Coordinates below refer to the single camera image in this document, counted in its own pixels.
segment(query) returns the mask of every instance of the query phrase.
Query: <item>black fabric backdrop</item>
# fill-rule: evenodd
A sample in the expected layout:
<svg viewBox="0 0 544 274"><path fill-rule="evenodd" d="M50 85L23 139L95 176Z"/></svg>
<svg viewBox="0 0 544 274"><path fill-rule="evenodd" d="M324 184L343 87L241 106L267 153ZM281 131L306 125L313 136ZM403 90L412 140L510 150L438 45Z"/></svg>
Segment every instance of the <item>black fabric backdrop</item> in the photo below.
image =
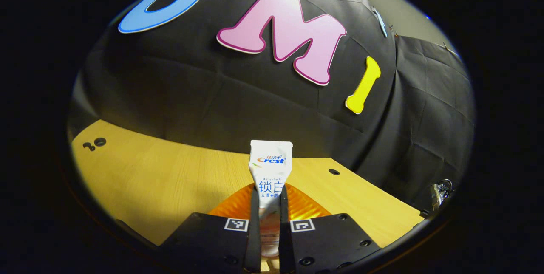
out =
<svg viewBox="0 0 544 274"><path fill-rule="evenodd" d="M175 0L157 0L150 10ZM194 146L248 153L250 140L293 142L293 155L333 158L402 201L429 210L429 186L457 185L470 156L475 109L466 69L441 46L385 38L366 0L301 0L305 20L330 14L346 28L327 86L279 63L266 49L245 54L215 36L257 0L200 0L152 30L121 34L115 18L80 73L69 135L96 119ZM356 115L344 106L373 57L381 69ZM78 103L87 98L92 109Z"/></svg>

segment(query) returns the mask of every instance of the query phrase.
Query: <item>toothpaste tube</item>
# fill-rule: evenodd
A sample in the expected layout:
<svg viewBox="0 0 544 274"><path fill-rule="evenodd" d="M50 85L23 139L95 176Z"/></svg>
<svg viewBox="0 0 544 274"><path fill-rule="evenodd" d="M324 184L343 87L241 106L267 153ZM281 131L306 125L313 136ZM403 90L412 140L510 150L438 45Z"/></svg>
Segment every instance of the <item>toothpaste tube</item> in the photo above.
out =
<svg viewBox="0 0 544 274"><path fill-rule="evenodd" d="M249 171L259 193L261 255L278 256L280 243L280 193L293 169L293 144L289 141L252 140Z"/></svg>

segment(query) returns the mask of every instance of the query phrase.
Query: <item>blue letter u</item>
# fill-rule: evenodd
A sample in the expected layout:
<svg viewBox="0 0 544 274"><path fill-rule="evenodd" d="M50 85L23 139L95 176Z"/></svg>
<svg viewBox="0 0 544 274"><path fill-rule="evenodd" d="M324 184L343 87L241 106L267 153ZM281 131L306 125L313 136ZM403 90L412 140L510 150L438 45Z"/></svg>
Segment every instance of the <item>blue letter u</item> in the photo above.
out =
<svg viewBox="0 0 544 274"><path fill-rule="evenodd" d="M190 7L199 0L176 0L171 5L158 9L157 11L147 11L149 6L156 0L144 0L138 3L119 24L119 32L136 33L156 28L163 25L179 15L185 13Z"/></svg>

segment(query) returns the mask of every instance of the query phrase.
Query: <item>pink letter m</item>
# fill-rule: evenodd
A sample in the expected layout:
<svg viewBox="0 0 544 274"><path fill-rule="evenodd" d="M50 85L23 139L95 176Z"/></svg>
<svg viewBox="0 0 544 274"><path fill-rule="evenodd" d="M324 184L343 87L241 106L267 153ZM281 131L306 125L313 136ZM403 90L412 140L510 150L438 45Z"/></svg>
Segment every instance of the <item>pink letter m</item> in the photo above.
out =
<svg viewBox="0 0 544 274"><path fill-rule="evenodd" d="M305 22L300 0L257 0L235 26L217 33L217 41L237 51L261 53L266 48L262 33L271 19L274 59L282 62L311 42L293 66L304 78L327 85L332 57L346 28L328 14Z"/></svg>

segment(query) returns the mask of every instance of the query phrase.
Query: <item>table surface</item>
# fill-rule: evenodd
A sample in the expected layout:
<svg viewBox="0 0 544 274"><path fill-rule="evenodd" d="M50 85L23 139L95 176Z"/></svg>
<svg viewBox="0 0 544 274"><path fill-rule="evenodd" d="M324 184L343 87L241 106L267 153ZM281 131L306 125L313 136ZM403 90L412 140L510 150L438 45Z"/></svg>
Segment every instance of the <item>table surface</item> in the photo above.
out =
<svg viewBox="0 0 544 274"><path fill-rule="evenodd" d="M93 152L83 148L98 137L106 144ZM72 152L83 181L104 210L156 245L192 212L208 213L253 183L249 154L178 144L103 120L79 133ZM381 247L423 220L418 210L332 158L293 158L287 183L332 214L350 214Z"/></svg>

